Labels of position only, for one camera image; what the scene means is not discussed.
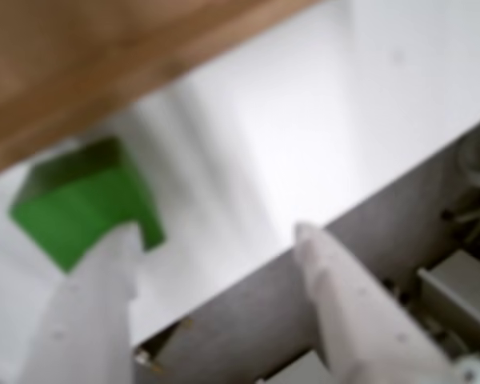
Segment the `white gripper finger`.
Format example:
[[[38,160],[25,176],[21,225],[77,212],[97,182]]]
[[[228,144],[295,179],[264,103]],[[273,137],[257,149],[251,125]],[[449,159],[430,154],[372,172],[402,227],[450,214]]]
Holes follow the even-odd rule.
[[[22,369],[24,383],[132,383],[130,302],[140,230],[102,236],[52,297]]]
[[[318,316],[338,383],[477,383],[477,368],[454,363],[371,272],[332,234],[295,228],[294,256]]]

